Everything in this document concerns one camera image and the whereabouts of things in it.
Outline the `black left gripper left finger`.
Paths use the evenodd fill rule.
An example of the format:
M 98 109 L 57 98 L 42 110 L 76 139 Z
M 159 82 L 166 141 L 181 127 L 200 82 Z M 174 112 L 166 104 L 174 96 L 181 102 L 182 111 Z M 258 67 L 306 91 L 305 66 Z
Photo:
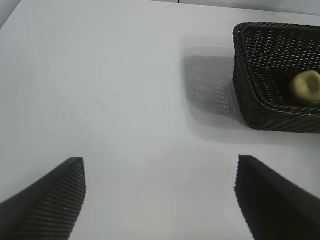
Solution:
M 84 159 L 71 157 L 0 204 L 0 238 L 69 239 L 86 192 Z

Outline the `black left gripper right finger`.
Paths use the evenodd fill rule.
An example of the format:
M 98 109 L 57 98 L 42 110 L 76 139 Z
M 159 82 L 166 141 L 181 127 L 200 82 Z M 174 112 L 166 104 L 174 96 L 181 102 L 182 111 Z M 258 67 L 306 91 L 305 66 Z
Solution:
M 240 155 L 235 195 L 255 240 L 318 240 L 320 200 L 251 155 Z

